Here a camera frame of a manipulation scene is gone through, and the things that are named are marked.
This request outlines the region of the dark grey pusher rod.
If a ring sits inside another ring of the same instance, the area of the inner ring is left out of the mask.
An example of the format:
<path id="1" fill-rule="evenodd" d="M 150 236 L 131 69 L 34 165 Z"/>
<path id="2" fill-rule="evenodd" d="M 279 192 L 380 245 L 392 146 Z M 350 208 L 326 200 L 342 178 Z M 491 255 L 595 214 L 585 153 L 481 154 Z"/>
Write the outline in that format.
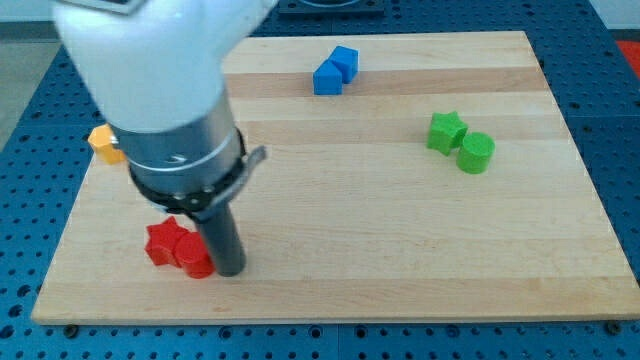
<path id="1" fill-rule="evenodd" d="M 246 254 L 228 204 L 192 216 L 219 275 L 233 277 L 246 266 Z"/>

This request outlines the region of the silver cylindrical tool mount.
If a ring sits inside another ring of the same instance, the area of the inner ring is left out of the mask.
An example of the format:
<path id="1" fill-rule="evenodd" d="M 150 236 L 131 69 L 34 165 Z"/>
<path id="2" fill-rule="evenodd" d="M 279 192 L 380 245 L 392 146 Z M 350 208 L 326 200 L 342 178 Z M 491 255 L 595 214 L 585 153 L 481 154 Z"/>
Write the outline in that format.
<path id="1" fill-rule="evenodd" d="M 197 223 L 226 207 L 267 157 L 264 146 L 246 151 L 227 92 L 207 115 L 185 125 L 147 132 L 111 129 L 138 191 L 163 211 Z"/>

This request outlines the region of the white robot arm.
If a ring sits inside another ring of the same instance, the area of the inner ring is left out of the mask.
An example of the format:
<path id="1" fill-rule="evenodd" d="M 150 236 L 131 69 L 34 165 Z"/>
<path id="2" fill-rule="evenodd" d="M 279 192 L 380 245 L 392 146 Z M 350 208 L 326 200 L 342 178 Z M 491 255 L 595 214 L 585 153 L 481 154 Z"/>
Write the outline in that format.
<path id="1" fill-rule="evenodd" d="M 235 124 L 225 57 L 273 0 L 56 1 L 59 36 L 138 191 L 196 225 L 219 274 L 246 264 L 231 201 L 266 150 Z"/>

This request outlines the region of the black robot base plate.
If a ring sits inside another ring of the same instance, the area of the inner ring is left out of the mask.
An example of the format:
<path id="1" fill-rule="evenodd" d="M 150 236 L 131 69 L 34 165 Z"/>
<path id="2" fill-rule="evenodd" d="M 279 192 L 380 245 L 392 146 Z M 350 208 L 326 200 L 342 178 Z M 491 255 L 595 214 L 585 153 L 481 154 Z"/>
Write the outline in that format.
<path id="1" fill-rule="evenodd" d="M 380 15 L 386 0 L 280 0 L 278 12 L 286 16 Z"/>

